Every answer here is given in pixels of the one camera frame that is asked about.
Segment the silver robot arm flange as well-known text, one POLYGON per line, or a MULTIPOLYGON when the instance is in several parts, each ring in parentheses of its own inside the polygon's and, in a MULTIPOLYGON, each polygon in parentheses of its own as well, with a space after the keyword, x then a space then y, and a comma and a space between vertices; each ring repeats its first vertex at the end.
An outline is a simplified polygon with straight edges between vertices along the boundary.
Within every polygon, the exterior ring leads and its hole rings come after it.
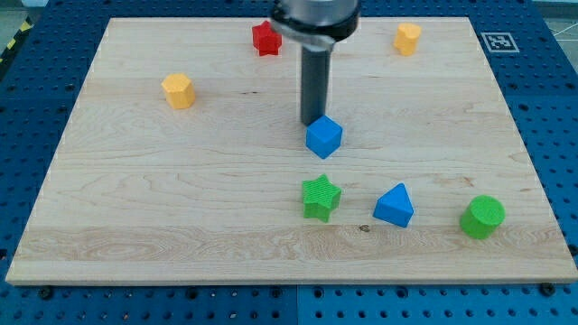
POLYGON ((272 29, 310 51, 333 50, 358 26, 359 0, 281 0, 270 12, 272 29))

